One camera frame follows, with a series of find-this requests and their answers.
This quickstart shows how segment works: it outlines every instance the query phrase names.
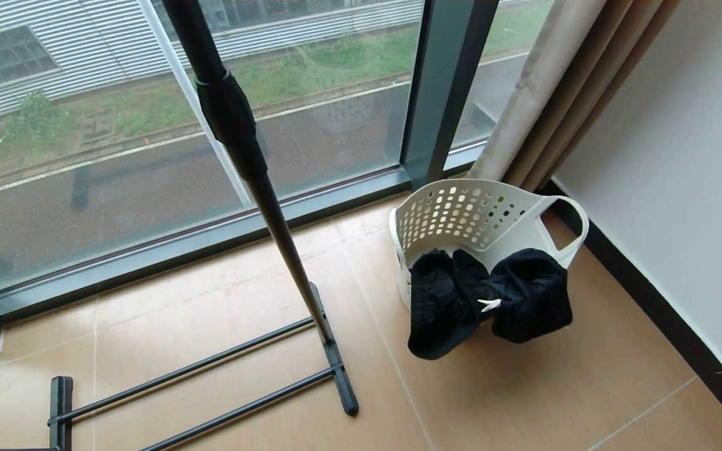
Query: tile floor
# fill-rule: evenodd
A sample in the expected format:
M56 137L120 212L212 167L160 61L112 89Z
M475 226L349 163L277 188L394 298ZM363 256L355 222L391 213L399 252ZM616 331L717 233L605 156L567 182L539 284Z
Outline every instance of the tile floor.
M187 443L223 449L722 451L722 407L582 249L573 325L526 345L482 329L441 360L409 354L387 214L403 197L295 233L361 411L332 383ZM555 217L559 241L572 233ZM0 352L0 448L45 447L49 382L90 403L306 316L271 242L12 326ZM135 451L326 366L310 329L75 424L75 451Z

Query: brown curtain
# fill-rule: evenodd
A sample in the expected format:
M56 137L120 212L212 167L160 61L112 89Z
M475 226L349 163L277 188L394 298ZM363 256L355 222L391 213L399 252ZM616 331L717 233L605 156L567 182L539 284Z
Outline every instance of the brown curtain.
M557 0L559 5L553 8L561 8L566 2L570 0ZM525 114L525 106L519 105L526 95L519 92L518 82L468 177L503 180L529 190L544 185L604 110L677 4L678 0L602 3L593 22L582 19L575 24L588 26L588 31L569 64L561 71L556 68L561 75L549 69L541 73L538 65L530 66L532 57L538 61L552 56L548 52L553 49L541 41L545 29L550 35L560 27L553 22L557 17L551 9L521 75L521 81L533 79L534 85L544 83L546 89L550 85L550 93L544 102L536 94L531 96L536 110L532 118ZM503 139L507 135L513 142Z

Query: curtain fold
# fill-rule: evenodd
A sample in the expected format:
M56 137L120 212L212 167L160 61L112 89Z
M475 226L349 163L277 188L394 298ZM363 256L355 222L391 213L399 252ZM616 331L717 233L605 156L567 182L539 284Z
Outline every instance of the curtain fold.
M547 182L677 3L556 0L468 177L529 190Z

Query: white wall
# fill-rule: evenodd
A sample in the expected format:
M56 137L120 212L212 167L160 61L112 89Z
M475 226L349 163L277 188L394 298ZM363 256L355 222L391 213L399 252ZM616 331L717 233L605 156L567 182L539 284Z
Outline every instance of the white wall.
M722 362L722 0L679 4L556 181Z

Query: white plastic basket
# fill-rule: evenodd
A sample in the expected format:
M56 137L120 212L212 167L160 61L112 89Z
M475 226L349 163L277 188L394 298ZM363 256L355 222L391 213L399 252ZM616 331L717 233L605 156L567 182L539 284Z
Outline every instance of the white plastic basket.
M573 206L581 217L581 236L557 249L540 219L556 200ZM400 298L411 310L411 272L421 256L433 249L452 255L464 249L486 266L526 248L541 249L567 268L590 229L587 214L570 197L541 196L501 182L449 179L415 191L389 216L389 228L399 263Z

